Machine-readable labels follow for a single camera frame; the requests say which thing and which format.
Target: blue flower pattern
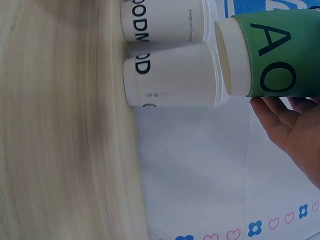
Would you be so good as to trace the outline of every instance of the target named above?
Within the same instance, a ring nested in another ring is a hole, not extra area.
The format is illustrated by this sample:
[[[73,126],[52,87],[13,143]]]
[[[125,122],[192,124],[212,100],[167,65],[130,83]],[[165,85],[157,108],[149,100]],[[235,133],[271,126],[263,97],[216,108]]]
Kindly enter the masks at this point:
[[[253,237],[254,235],[259,235],[262,232],[262,221],[252,222],[249,224],[249,237]]]
[[[175,240],[194,240],[194,237],[191,235],[187,236],[178,236]]]
[[[299,208],[299,218],[302,219],[308,215],[308,204],[302,205]]]

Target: paper cup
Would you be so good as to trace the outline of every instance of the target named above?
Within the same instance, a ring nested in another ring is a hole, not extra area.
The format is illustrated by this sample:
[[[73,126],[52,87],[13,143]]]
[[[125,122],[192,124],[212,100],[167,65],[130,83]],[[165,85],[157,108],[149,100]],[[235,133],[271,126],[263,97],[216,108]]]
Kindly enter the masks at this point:
[[[130,106],[218,107],[227,101],[218,55],[206,43],[126,60],[124,88]]]
[[[231,95],[320,96],[320,12],[240,14],[216,22],[223,77]]]
[[[127,42],[201,43],[216,19],[215,1],[133,0],[121,5]]]

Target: pink heart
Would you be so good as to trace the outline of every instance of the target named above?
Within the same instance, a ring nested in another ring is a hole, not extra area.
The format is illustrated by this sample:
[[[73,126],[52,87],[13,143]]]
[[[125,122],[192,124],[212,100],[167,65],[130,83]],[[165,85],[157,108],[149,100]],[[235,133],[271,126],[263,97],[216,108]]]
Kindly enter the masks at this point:
[[[271,230],[275,230],[279,226],[279,223],[280,223],[280,218],[276,217],[275,219],[271,219],[269,221],[269,228]]]
[[[236,229],[234,231],[230,230],[226,234],[226,239],[227,240],[237,240],[240,237],[240,235],[241,235],[240,229]]]
[[[312,203],[312,211],[316,212],[319,209],[319,201]]]
[[[206,239],[219,240],[219,235],[213,234],[213,235],[204,236],[203,240],[206,240]]]
[[[293,212],[287,213],[284,217],[285,223],[290,224],[293,221],[294,217],[295,217],[295,214]]]

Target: hand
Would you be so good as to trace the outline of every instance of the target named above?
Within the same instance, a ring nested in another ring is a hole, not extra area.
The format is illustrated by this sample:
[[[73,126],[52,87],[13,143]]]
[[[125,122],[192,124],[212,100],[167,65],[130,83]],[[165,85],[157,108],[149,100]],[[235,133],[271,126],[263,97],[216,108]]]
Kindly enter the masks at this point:
[[[289,102],[294,110],[278,97],[250,101],[271,141],[320,189],[320,98],[290,97]]]

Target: table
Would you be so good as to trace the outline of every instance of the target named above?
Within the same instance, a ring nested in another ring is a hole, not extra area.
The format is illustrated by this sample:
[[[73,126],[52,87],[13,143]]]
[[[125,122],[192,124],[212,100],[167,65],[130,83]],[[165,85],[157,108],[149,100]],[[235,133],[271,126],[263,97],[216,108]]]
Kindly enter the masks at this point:
[[[148,239],[120,5],[0,1],[1,239]]]

